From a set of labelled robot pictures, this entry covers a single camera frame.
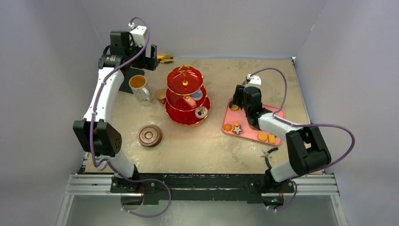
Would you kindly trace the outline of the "round orange cookie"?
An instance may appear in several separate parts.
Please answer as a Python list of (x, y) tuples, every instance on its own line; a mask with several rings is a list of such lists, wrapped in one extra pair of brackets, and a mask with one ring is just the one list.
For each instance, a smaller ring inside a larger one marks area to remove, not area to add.
[(239, 106), (237, 106), (237, 105), (232, 105), (232, 106), (230, 107), (230, 109), (231, 109), (232, 111), (237, 111), (237, 110), (239, 110)]

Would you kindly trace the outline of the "pink serving tray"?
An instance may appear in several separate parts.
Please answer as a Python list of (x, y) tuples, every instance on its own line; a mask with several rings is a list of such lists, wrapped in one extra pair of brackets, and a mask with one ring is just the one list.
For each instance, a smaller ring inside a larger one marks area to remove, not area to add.
[(265, 144), (268, 144), (268, 145), (279, 146), (279, 145), (281, 145), (283, 143), (283, 140), (281, 138), (277, 137), (277, 136), (275, 136), (276, 137), (276, 143), (275, 144), (270, 144), (268, 142), (268, 140), (267, 141), (258, 140), (257, 134), (260, 131), (252, 128), (248, 124), (244, 110), (239, 109), (237, 111), (232, 111), (229, 108), (229, 102), (231, 100), (232, 100), (232, 98), (230, 98), (228, 100), (228, 102), (227, 102), (227, 107), (226, 107), (226, 111), (225, 111), (222, 127), (226, 123), (231, 124), (232, 126), (235, 123), (239, 123), (241, 125), (241, 128), (242, 128), (243, 131), (239, 135), (236, 135), (232, 131), (224, 131), (223, 128), (222, 128), (222, 132), (223, 133), (228, 134), (228, 135), (232, 135), (232, 136), (235, 136), (235, 137), (241, 137), (241, 138), (249, 139), (249, 140), (256, 141), (256, 142), (265, 143)]

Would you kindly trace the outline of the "white star cookie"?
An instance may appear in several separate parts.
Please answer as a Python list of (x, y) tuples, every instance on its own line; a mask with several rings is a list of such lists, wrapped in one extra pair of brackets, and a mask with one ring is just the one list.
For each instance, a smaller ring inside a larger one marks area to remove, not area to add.
[(242, 128), (241, 128), (241, 125), (240, 125), (240, 126), (234, 126), (234, 125), (233, 125), (233, 130), (232, 130), (232, 132), (233, 132), (234, 134), (239, 135), (242, 131), (243, 131), (243, 130), (242, 130)]

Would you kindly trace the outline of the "blue frosted donut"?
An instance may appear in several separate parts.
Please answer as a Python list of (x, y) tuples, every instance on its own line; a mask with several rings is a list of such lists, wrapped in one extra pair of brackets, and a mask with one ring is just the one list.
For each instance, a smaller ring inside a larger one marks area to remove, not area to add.
[(199, 101), (202, 99), (203, 97), (203, 92), (201, 89), (198, 89), (195, 93), (191, 94), (190, 97), (194, 100), (194, 101)]

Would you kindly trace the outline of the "pink cake slice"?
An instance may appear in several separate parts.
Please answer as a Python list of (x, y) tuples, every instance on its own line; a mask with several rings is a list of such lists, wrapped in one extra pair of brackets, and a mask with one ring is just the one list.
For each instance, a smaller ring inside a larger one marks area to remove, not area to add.
[(197, 106), (196, 101), (194, 101), (190, 96), (186, 95), (183, 96), (183, 100), (185, 101), (185, 103), (191, 107), (192, 109), (195, 108)]

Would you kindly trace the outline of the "red three-tier cake stand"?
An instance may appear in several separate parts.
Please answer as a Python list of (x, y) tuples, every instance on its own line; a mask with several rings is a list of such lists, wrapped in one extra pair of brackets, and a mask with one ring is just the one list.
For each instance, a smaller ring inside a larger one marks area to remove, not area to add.
[(168, 74), (165, 111), (170, 120), (193, 126), (205, 120), (210, 109), (211, 101), (198, 69), (182, 65)]

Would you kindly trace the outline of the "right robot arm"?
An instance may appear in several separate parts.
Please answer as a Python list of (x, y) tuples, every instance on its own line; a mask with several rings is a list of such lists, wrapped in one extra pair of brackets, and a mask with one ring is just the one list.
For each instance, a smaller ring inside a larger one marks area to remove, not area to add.
[(269, 132), (287, 144), (288, 161), (266, 171), (265, 188), (271, 192), (283, 181), (318, 171), (331, 163), (331, 155), (318, 126), (300, 126), (278, 117), (262, 104), (259, 88), (237, 85), (230, 106), (245, 112), (248, 125)]

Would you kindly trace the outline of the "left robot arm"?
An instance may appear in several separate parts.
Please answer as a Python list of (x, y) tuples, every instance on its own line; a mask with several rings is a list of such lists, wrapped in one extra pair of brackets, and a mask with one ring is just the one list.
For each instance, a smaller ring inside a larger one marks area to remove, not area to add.
[(128, 192), (140, 188), (140, 179), (135, 177), (136, 166), (121, 150), (121, 134), (111, 125), (116, 95), (131, 68), (155, 70), (157, 67), (156, 46), (151, 46), (151, 56), (145, 51), (149, 31), (139, 26), (131, 31), (113, 31), (111, 43), (98, 60), (96, 89), (87, 112), (81, 120), (73, 123), (73, 131), (83, 150), (91, 154), (95, 167), (108, 165), (116, 177), (123, 178), (122, 187)]

